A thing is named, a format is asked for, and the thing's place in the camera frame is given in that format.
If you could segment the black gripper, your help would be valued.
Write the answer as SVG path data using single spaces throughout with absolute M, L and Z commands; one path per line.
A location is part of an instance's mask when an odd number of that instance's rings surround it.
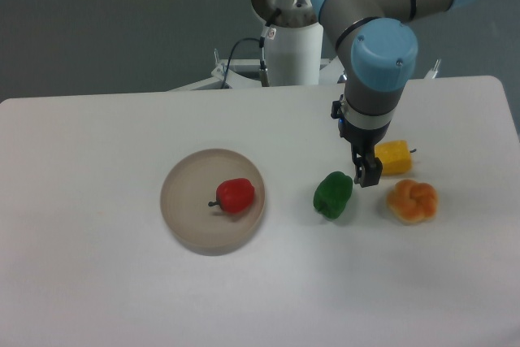
M 392 121 L 393 111 L 382 115 L 365 115 L 356 111 L 344 95 L 331 105 L 331 117 L 338 121 L 340 137 L 351 144 L 355 166 L 354 183 L 362 188 L 376 186 L 381 178 L 383 164 L 375 156 L 375 145 L 385 136 Z

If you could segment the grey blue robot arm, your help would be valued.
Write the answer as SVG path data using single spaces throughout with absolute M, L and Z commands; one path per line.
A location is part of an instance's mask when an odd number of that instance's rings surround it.
M 375 156 L 402 91 L 412 77 L 418 41 L 410 22 L 474 0 L 251 0 L 263 22 L 260 78 L 264 85 L 315 83 L 322 39 L 335 48 L 346 80 L 332 104 L 340 135 L 351 145 L 355 182 L 378 184 Z

